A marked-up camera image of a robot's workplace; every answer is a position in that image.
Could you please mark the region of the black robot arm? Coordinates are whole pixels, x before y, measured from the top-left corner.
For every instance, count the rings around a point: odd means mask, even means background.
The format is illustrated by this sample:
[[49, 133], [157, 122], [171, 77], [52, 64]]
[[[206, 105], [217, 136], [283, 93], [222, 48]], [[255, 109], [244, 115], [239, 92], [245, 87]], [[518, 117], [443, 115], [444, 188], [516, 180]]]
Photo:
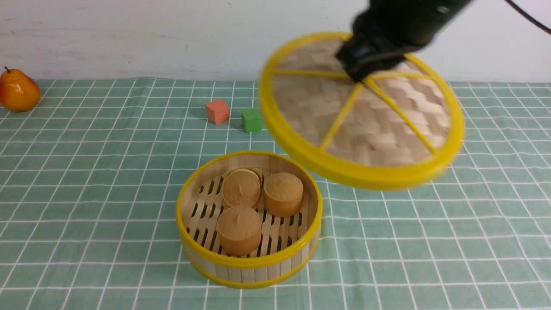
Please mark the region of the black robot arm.
[[336, 58], [353, 82], [393, 69], [433, 40], [468, 0], [371, 0], [352, 22]]

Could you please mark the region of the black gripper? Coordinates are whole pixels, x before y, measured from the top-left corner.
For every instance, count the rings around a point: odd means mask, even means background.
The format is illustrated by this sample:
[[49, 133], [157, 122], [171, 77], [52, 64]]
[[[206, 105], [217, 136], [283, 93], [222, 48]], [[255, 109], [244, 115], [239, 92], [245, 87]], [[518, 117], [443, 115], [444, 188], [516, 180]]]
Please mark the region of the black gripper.
[[360, 83], [372, 73], [393, 69], [405, 61], [405, 55], [420, 48], [377, 28], [353, 30], [336, 52], [336, 59], [350, 79]]

